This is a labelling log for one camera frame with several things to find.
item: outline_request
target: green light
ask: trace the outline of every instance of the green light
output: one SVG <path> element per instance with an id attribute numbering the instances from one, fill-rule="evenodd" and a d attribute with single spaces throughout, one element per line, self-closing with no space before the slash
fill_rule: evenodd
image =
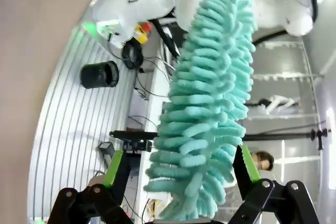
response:
<path id="1" fill-rule="evenodd" d="M 82 27 L 91 35 L 92 38 L 98 39 L 97 27 L 95 23 L 84 23 Z"/>

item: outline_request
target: white wall panel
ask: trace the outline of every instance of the white wall panel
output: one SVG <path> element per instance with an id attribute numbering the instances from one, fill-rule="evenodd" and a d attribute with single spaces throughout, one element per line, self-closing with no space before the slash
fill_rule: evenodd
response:
<path id="1" fill-rule="evenodd" d="M 114 60 L 114 88 L 85 89 L 79 72 L 88 63 Z M 82 190 L 97 170 L 97 152 L 111 130 L 125 128 L 135 72 L 114 59 L 82 28 L 72 31 L 47 91 L 36 131 L 29 174 L 28 217 L 47 218 L 60 189 Z"/>

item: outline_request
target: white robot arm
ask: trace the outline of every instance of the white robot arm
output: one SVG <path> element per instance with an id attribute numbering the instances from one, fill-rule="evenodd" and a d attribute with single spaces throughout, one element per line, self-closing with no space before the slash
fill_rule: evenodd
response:
<path id="1" fill-rule="evenodd" d="M 313 26 L 311 0 L 250 0 L 257 26 L 282 26 L 293 36 L 307 34 Z M 176 22 L 188 31 L 200 0 L 98 0 L 93 6 L 93 19 L 98 32 L 122 48 L 132 38 L 139 22 L 161 18 L 175 8 Z"/>

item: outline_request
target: electrical wire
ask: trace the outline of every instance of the electrical wire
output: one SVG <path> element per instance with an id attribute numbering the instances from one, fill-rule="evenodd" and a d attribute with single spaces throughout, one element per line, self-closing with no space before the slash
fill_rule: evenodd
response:
<path id="1" fill-rule="evenodd" d="M 171 40 L 172 40 L 172 42 L 173 42 L 173 44 L 174 44 L 174 49 L 175 49 L 175 51 L 178 53 L 178 55 L 180 55 L 180 52 L 179 52 L 179 50 L 178 50 L 178 48 L 177 48 L 177 46 L 176 46 L 176 44 L 175 44 L 175 42 L 174 42 L 174 38 L 171 38 Z M 159 54 L 160 54 L 160 58 L 161 59 L 164 59 L 164 61 L 165 62 L 167 62 L 168 63 L 168 55 L 169 55 L 169 53 L 170 52 L 167 52 L 166 51 L 166 48 L 167 48 L 167 46 L 165 45 L 165 43 L 164 43 L 164 41 L 163 40 L 161 40 L 160 41 L 160 48 L 159 48 Z M 178 61 L 177 59 L 175 59 L 174 57 L 169 57 L 170 58 L 170 60 L 169 60 L 169 62 L 173 62 L 173 61 Z M 171 64 L 169 64 L 169 65 L 166 65 L 165 66 L 166 67 L 166 71 L 167 71 L 167 73 L 170 75 L 170 76 L 172 76 L 172 70 L 173 71 L 175 71 L 175 68 L 172 68 L 172 65 Z"/>
<path id="2" fill-rule="evenodd" d="M 171 41 L 172 39 L 170 37 L 168 37 L 167 34 L 163 31 L 163 28 L 162 28 L 160 22 L 157 19 L 149 20 L 149 22 L 151 22 L 153 24 L 153 26 L 155 27 L 157 33 L 160 35 L 161 39 L 163 40 L 163 42 L 168 47 L 168 50 L 172 54 L 172 56 L 175 59 L 177 59 L 180 55 L 176 52 L 175 45 Z"/>
<path id="3" fill-rule="evenodd" d="M 122 206 L 122 210 L 124 210 L 124 207 L 127 207 L 126 212 L 128 212 L 128 206 L 127 206 L 127 205 L 123 205 L 123 206 Z"/>
<path id="4" fill-rule="evenodd" d="M 132 212 L 138 217 L 141 219 L 142 223 L 143 223 L 143 219 L 140 217 L 140 215 L 138 215 L 135 211 L 134 211 L 134 208 L 131 207 L 130 203 L 128 202 L 128 200 L 126 199 L 125 195 L 124 195 L 124 199 L 126 200 L 127 202 L 127 205 L 131 208 Z"/>
<path id="5" fill-rule="evenodd" d="M 321 122 L 318 122 L 317 125 L 324 124 L 325 122 L 326 122 L 326 120 L 323 120 Z M 286 131 L 286 130 L 296 130 L 296 129 L 304 129 L 304 128 L 313 127 L 313 126 L 316 126 L 316 123 L 306 124 L 306 125 L 302 125 L 302 126 L 293 126 L 293 127 L 279 128 L 279 129 L 264 131 L 264 132 L 261 132 L 259 134 L 260 135 L 266 135 L 266 134 L 273 133 L 273 132 Z"/>
<path id="6" fill-rule="evenodd" d="M 105 175 L 105 173 L 104 173 L 104 172 L 102 172 L 101 170 L 98 170 L 98 171 L 96 171 L 96 173 L 95 173 L 94 177 L 97 177 L 97 176 L 98 176 L 98 174 Z"/>
<path id="7" fill-rule="evenodd" d="M 166 96 L 166 95 L 154 94 L 154 93 L 148 91 L 148 90 L 141 84 L 138 75 L 136 75 L 136 78 L 137 78 L 137 81 L 138 81 L 140 87 L 142 87 L 142 89 L 143 89 L 144 91 L 146 91 L 148 94 L 152 94 L 152 95 L 154 95 L 154 96 L 156 96 L 156 97 L 164 97 L 164 98 L 167 98 L 167 97 L 168 97 L 168 96 Z"/>
<path id="8" fill-rule="evenodd" d="M 134 204 L 133 204 L 133 209 L 135 208 L 135 202 L 137 201 L 137 192 L 138 192 L 138 183 L 139 183 L 139 176 L 138 176 L 138 179 L 136 181 L 136 190 L 135 190 L 135 199 L 134 199 Z"/>
<path id="9" fill-rule="evenodd" d="M 129 59 L 123 59 L 123 58 L 120 58 L 120 57 L 116 56 L 115 53 L 112 52 L 110 42 L 108 40 L 107 40 L 107 49 L 108 49 L 109 53 L 112 54 L 113 57 L 117 58 L 118 60 L 122 60 L 122 61 L 129 60 Z"/>
<path id="10" fill-rule="evenodd" d="M 137 91 L 142 91 L 142 93 L 139 92 L 139 94 L 142 95 L 143 97 L 146 96 L 145 91 L 143 91 L 142 89 L 138 89 L 138 88 L 134 88 L 134 89 L 137 90 Z"/>
<path id="11" fill-rule="evenodd" d="M 161 60 L 167 67 L 169 67 L 169 68 L 172 69 L 173 71 L 176 71 L 176 69 L 175 69 L 172 65 L 170 65 L 167 61 L 161 59 L 160 57 L 154 56 L 154 57 L 146 58 L 146 59 L 144 59 L 144 60 L 147 60 L 147 59 L 159 59 L 159 60 Z"/>
<path id="12" fill-rule="evenodd" d="M 167 82 L 168 82 L 168 84 L 169 84 L 169 87 L 170 87 L 170 79 L 168 78 L 168 76 L 158 67 L 158 65 L 154 62 L 154 61 L 151 61 L 151 60 L 147 60 L 147 59 L 144 59 L 143 61 L 149 61 L 149 62 L 151 62 L 151 63 L 153 63 L 156 67 L 157 67 L 157 69 L 161 72 L 161 73 L 163 73 L 163 75 L 165 76 L 165 78 L 166 78 L 166 80 L 167 80 Z"/>
<path id="13" fill-rule="evenodd" d="M 274 39 L 274 38 L 277 38 L 279 36 L 287 35 L 287 34 L 288 33 L 287 33 L 286 30 L 277 31 L 276 33 L 263 36 L 263 37 L 257 39 L 256 41 L 253 41 L 253 45 L 254 46 L 258 46 L 258 45 L 260 45 L 261 43 L 263 43 L 263 42 L 265 42 L 267 40 Z"/>
<path id="14" fill-rule="evenodd" d="M 144 118 L 146 120 L 148 120 L 149 122 L 151 122 L 153 125 L 155 125 L 155 127 L 157 128 L 157 125 L 155 123 L 153 123 L 153 121 L 149 120 L 148 118 L 146 118 L 145 116 L 142 116 L 142 115 L 130 115 L 129 116 L 130 118 Z"/>
<path id="15" fill-rule="evenodd" d="M 143 221 L 143 215 L 144 215 L 144 213 L 145 213 L 145 210 L 146 210 L 146 207 L 147 207 L 147 204 L 148 204 L 149 201 L 150 201 L 150 199 L 147 200 L 147 202 L 146 202 L 146 204 L 145 204 L 145 206 L 144 206 L 144 208 L 143 208 L 143 211 L 142 211 L 142 215 L 141 215 L 141 221 L 142 221 L 142 223 L 144 222 L 144 221 Z"/>

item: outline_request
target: dark hair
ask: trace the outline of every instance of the dark hair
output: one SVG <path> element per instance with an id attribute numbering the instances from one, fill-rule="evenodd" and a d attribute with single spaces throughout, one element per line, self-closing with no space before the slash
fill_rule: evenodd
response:
<path id="1" fill-rule="evenodd" d="M 265 151 L 255 152 L 260 161 L 268 160 L 269 167 L 266 170 L 272 170 L 274 166 L 274 157 Z"/>

